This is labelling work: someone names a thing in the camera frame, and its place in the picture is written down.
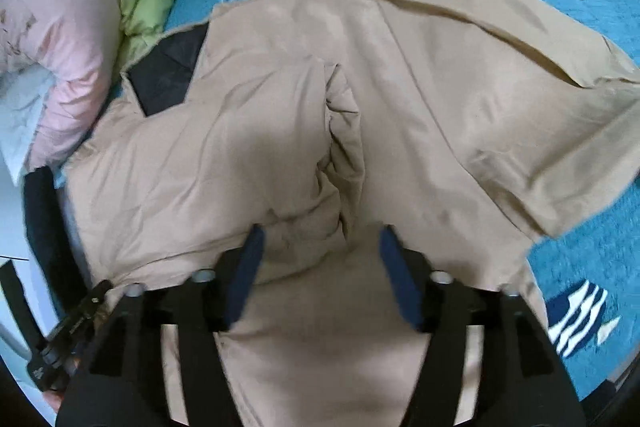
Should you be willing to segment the folded navy blue garment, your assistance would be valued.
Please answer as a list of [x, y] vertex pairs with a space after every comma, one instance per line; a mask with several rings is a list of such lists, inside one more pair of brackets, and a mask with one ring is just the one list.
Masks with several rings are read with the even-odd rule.
[[49, 167], [26, 174], [23, 215], [27, 242], [48, 285], [55, 310], [65, 315], [88, 295], [91, 277], [80, 248], [72, 244]]

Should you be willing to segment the pink embroidered quilt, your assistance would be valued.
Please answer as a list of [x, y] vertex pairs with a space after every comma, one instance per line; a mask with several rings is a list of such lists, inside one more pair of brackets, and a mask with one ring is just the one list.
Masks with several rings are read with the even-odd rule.
[[119, 0], [1, 0], [1, 76], [38, 64], [55, 77], [26, 171], [61, 164], [96, 121], [120, 41]]

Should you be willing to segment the white pillow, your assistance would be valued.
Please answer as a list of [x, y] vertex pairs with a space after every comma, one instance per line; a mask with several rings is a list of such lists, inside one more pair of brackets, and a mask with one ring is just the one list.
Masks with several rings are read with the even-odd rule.
[[15, 186], [25, 174], [44, 102], [54, 84], [52, 72], [38, 64], [1, 76], [1, 154]]

